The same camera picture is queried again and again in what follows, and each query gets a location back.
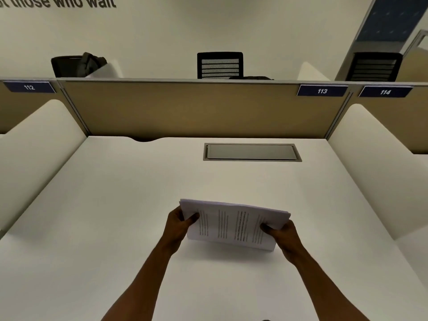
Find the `tan fabric panel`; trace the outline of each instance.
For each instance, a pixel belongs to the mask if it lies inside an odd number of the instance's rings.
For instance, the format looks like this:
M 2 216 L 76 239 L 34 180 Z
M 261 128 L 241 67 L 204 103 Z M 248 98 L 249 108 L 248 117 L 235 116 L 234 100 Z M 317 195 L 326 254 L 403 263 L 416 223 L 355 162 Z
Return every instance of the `tan fabric panel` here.
M 93 135 L 324 138 L 345 97 L 298 97 L 298 84 L 63 83 Z
M 416 47 L 403 59 L 397 82 L 428 82 L 428 51 Z
M 61 101 L 80 128 L 86 133 L 73 108 L 68 103 L 56 81 L 51 81 L 56 93 L 11 92 L 0 82 L 0 134 L 5 134 L 21 121 L 52 99 Z
M 361 90 L 354 92 L 335 127 L 352 104 L 361 103 L 410 151 L 428 153 L 428 86 L 414 87 L 405 98 L 359 98 Z

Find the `sheet of paper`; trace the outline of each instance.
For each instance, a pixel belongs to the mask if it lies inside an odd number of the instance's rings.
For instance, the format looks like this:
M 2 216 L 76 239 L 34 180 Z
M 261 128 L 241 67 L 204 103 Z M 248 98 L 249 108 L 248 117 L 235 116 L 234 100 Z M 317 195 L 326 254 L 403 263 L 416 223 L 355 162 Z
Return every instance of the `sheet of paper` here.
M 189 239 L 270 251 L 275 248 L 275 240 L 260 229 L 260 224 L 280 229 L 291 215 L 282 210 L 192 199 L 181 199 L 180 206 L 185 219 L 200 214 L 187 232 Z

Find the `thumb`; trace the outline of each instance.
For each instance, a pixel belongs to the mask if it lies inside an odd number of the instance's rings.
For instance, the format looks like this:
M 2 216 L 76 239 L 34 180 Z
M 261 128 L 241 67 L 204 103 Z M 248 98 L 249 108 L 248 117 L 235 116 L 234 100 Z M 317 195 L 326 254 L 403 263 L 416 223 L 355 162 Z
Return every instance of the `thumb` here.
M 199 213 L 195 213 L 185 220 L 186 227 L 189 228 L 193 223 L 195 223 L 199 219 L 199 216 Z
M 265 232 L 266 234 L 269 234 L 272 237 L 276 236 L 276 233 L 278 232 L 278 230 L 275 230 L 274 228 L 271 228 L 270 226 L 268 226 L 265 223 L 260 224 L 260 228 L 263 232 Z

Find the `white desk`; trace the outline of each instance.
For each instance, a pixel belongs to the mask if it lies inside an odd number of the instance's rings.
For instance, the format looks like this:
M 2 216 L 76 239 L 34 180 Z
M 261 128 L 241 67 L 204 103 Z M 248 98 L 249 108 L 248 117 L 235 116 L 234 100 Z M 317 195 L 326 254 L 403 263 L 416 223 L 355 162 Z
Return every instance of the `white desk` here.
M 203 161 L 205 142 L 295 143 L 303 162 Z M 371 321 L 416 321 L 428 297 L 326 140 L 89 137 L 0 240 L 2 320 L 99 320 L 181 197 L 292 213 L 309 252 Z M 154 320 L 317 320 L 273 253 L 185 239 Z

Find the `hand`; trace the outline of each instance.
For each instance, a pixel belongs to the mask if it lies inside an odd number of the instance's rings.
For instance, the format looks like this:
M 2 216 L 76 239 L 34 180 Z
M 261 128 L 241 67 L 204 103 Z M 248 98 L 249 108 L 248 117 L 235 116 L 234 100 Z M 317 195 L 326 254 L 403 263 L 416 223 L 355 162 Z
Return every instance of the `hand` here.
M 292 220 L 288 220 L 281 230 L 275 230 L 264 223 L 260 225 L 260 228 L 275 239 L 284 256 L 292 264 L 295 265 L 298 258 L 308 255 Z
M 195 213 L 187 220 L 183 217 L 183 211 L 178 206 L 168 214 L 167 224 L 159 244 L 165 248 L 169 254 L 174 254 L 180 247 L 181 241 L 185 238 L 187 229 L 199 219 L 199 213 Z

